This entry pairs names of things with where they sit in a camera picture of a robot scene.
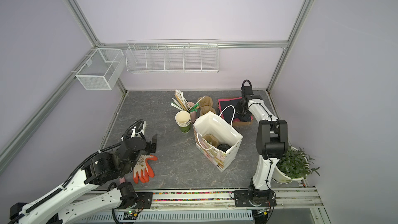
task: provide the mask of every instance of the green cup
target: green cup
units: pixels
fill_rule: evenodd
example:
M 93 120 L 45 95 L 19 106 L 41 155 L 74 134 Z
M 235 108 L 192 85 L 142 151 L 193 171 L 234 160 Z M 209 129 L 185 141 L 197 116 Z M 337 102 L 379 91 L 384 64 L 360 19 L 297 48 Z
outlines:
M 191 124 L 187 125 L 186 127 L 180 127 L 180 126 L 178 127 L 180 128 L 181 132 L 187 133 L 191 129 Z

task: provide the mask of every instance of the metal rail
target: metal rail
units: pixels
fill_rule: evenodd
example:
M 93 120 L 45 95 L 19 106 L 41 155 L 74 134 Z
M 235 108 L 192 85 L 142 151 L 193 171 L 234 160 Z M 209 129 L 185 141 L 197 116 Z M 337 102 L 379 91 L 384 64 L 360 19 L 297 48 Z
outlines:
M 96 34 L 94 33 L 93 29 L 91 28 L 90 24 L 88 23 L 86 17 L 83 14 L 82 9 L 80 9 L 76 0 L 64 0 L 65 4 L 67 5 L 68 9 L 72 13 L 73 17 L 75 18 L 76 22 L 79 24 L 82 31 L 86 34 L 87 39 L 91 42 L 93 47 L 99 45 L 101 42 L 98 40 Z
M 279 62 L 275 68 L 275 71 L 272 74 L 271 80 L 268 84 L 267 91 L 271 91 L 272 88 L 275 85 L 276 79 L 278 78 L 283 65 L 285 64 L 286 58 L 290 53 L 291 47 L 293 46 L 294 42 L 297 39 L 297 36 L 299 35 L 299 32 L 301 30 L 301 27 L 303 26 L 305 19 L 308 15 L 308 13 L 311 10 L 311 7 L 313 5 L 315 0 L 305 0 L 304 3 L 302 4 L 300 13 L 298 14 L 298 17 L 296 19 L 295 25 L 293 26 L 293 29 L 289 35 L 289 38 L 287 39 L 288 46 L 284 49 L 282 52 L 281 58 L 279 59 Z
M 252 48 L 252 47 L 281 47 L 285 48 L 288 46 L 287 41 L 241 41 L 241 42 L 147 42 L 137 43 L 139 46 L 188 46 L 195 44 L 197 45 L 218 45 L 218 48 Z M 103 48 L 121 48 L 126 50 L 132 46 L 133 43 L 117 43 L 117 44 L 102 44 Z
M 211 213 L 215 213 L 216 216 L 218 214 L 220 220 L 226 220 L 228 218 L 237 218 L 236 220 L 238 220 L 238 218 L 243 218 L 246 220 L 252 219 L 251 210 L 264 209 L 264 207 L 236 207 L 235 201 L 231 199 L 229 193 L 235 190 L 236 189 L 149 190 L 154 194 L 152 197 L 151 208 L 144 209 L 143 212 L 138 215 L 138 220 L 151 220 L 157 222 L 175 221 L 185 223 L 211 221 L 214 218 L 212 215 L 208 215 Z M 316 188 L 273 188 L 273 190 L 276 194 L 276 209 L 308 208 L 311 210 L 316 224 L 330 224 Z M 105 191 L 91 191 L 81 196 L 78 201 L 101 195 L 104 192 Z M 148 191 L 137 190 L 136 192 L 139 194 L 140 192 Z M 117 218 L 120 222 L 134 222 L 133 220 L 123 220 L 124 213 L 128 211 L 128 209 L 118 210 Z M 111 212 L 102 211 L 84 218 L 79 223 L 112 221 Z

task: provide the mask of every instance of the black fabric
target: black fabric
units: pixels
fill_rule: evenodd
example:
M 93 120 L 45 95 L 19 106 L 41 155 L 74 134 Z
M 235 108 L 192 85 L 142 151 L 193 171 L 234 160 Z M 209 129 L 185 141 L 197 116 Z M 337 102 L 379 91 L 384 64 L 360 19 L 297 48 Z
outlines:
M 221 111 L 223 109 L 225 109 L 227 106 L 229 105 L 233 105 L 236 108 L 237 103 L 241 100 L 241 98 L 239 99 L 234 99 L 234 100 L 230 100 L 230 101 L 220 101 L 220 108 Z M 225 111 L 222 113 L 222 116 L 224 117 L 224 120 L 228 123 L 231 123 L 231 119 L 232 119 L 232 115 L 234 114 L 234 109 L 232 107 L 228 107 L 227 109 L 225 109 Z M 238 114 L 235 113 L 235 117 L 234 118 L 239 118 L 240 121 L 242 122 L 247 122 L 247 121 L 251 121 L 251 116 L 248 118 L 243 118 L 241 116 L 239 116 Z

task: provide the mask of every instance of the white paper bag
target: white paper bag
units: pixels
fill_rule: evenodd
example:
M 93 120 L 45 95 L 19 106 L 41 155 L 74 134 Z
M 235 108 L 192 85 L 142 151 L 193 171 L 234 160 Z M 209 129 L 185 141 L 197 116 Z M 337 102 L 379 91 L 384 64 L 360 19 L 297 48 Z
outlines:
M 221 172 L 223 172 L 234 160 L 243 138 L 243 136 L 229 123 L 212 112 L 206 113 L 195 121 L 193 124 L 193 132 L 195 135 L 196 147 Z M 228 144 L 231 148 L 226 152 L 223 152 L 216 147 L 213 147 L 202 138 L 207 134 L 213 135 L 218 140 L 219 144 Z

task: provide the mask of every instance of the lavender wall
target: lavender wall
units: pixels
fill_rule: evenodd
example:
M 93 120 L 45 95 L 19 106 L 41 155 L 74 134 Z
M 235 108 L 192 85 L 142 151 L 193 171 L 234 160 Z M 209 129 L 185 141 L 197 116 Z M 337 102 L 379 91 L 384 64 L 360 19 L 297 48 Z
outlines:
M 62 0 L 0 0 L 0 19 L 2 148 L 91 46 Z M 0 176 L 1 223 L 98 149 L 120 97 L 74 83 Z
M 104 43 L 139 39 L 287 40 L 304 0 L 77 0 Z M 281 48 L 220 50 L 220 72 L 134 74 L 129 90 L 267 87 Z
M 77 0 L 104 43 L 287 40 L 304 0 Z
M 98 150 L 120 92 L 88 91 L 75 82 L 0 176 L 0 222 L 16 202 L 31 202 L 61 184 Z
M 272 90 L 334 224 L 396 223 L 398 0 L 316 0 Z
M 62 0 L 0 0 L 0 148 L 91 48 Z

